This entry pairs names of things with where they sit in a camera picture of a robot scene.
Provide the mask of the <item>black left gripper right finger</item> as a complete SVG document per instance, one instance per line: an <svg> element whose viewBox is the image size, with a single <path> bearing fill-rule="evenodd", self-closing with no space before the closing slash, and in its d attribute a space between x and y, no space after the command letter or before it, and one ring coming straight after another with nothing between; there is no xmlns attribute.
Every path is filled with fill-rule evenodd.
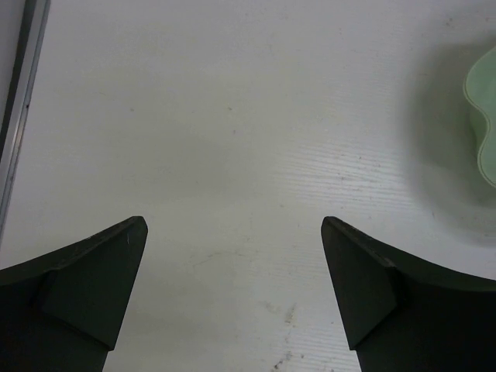
<svg viewBox="0 0 496 372"><path fill-rule="evenodd" d="M327 217L322 243L363 371L493 371L495 282L450 270Z"/></svg>

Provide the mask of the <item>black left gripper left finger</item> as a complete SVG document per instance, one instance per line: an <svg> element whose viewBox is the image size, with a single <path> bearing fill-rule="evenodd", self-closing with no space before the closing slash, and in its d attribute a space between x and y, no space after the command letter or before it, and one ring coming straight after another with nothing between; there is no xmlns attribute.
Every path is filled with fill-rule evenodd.
<svg viewBox="0 0 496 372"><path fill-rule="evenodd" d="M1 271L3 371L101 371L115 349L148 228L133 216Z"/></svg>

